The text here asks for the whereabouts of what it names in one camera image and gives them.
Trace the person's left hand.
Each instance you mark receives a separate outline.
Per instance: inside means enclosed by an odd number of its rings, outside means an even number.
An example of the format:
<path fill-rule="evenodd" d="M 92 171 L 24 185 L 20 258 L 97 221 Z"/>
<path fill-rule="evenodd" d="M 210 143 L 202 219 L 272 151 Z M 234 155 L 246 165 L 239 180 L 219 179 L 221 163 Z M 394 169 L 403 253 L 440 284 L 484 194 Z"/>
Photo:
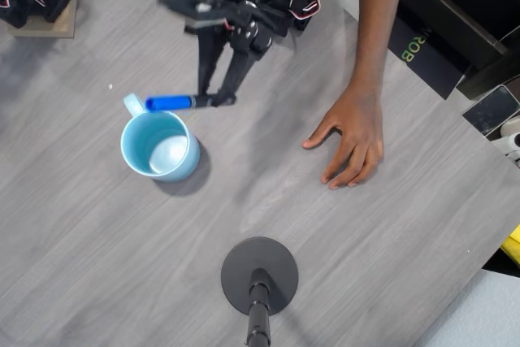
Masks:
<path fill-rule="evenodd" d="M 380 90 L 350 83 L 302 147 L 310 150 L 319 146 L 334 130 L 340 141 L 321 183 L 338 189 L 368 180 L 384 155 Z"/>

